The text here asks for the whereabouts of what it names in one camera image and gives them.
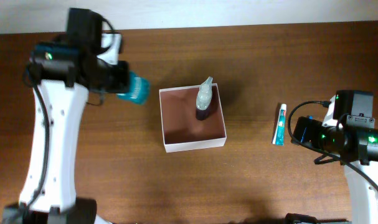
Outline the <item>teal mouthwash bottle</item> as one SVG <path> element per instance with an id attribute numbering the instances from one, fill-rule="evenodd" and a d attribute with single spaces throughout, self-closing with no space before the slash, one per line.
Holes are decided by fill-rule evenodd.
<path id="1" fill-rule="evenodd" d="M 150 83 L 147 79 L 139 77 L 135 72 L 129 72 L 130 84 L 126 93 L 117 93 L 117 98 L 130 101 L 137 105 L 145 104 L 150 92 Z"/>

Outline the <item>purple spray bottle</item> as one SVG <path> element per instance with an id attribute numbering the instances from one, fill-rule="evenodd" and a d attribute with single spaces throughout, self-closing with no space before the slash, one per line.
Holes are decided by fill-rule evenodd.
<path id="1" fill-rule="evenodd" d="M 213 78 L 208 77 L 199 86 L 199 91 L 196 98 L 196 119 L 199 121 L 205 120 L 210 114 L 210 104 L 212 101 L 212 82 Z"/>

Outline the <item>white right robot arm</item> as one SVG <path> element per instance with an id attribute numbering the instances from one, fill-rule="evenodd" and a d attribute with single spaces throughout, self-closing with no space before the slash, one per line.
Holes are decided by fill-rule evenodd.
<path id="1" fill-rule="evenodd" d="M 378 224 L 378 129 L 324 126 L 302 116 L 292 141 L 343 165 L 352 222 Z"/>

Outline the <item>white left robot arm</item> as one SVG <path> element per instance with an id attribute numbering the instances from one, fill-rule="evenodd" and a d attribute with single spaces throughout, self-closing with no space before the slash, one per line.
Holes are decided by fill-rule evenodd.
<path id="1" fill-rule="evenodd" d="M 103 223 L 92 198 L 75 190 L 75 158 L 90 93 L 129 95 L 135 86 L 121 41 L 101 53 L 84 46 L 41 43 L 24 76 L 35 99 L 31 158 L 19 200 L 4 208 L 3 223 Z"/>

